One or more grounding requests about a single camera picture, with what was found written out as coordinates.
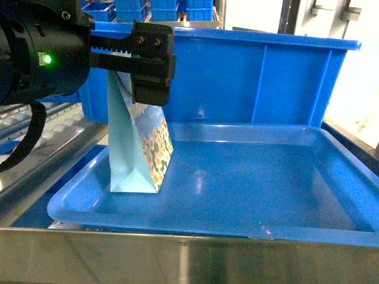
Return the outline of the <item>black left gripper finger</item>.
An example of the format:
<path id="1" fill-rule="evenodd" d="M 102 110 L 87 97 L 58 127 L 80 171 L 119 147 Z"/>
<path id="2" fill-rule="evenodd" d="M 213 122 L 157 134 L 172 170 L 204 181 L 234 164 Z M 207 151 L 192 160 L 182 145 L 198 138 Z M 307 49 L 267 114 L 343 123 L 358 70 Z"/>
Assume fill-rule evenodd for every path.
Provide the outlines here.
<path id="1" fill-rule="evenodd" d="M 165 106 L 175 77 L 174 44 L 172 27 L 135 21 L 130 34 L 122 38 L 91 35 L 92 48 L 111 53 L 92 52 L 90 65 L 130 74 L 133 102 Z"/>

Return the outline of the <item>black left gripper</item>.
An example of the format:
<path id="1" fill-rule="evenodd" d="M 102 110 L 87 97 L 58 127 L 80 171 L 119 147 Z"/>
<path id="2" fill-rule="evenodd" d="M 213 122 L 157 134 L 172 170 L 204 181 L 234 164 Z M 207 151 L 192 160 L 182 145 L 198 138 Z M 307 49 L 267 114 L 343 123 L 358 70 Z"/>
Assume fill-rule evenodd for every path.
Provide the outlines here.
<path id="1" fill-rule="evenodd" d="M 81 1 L 1 1 L 1 105 L 75 93 L 93 27 Z"/>

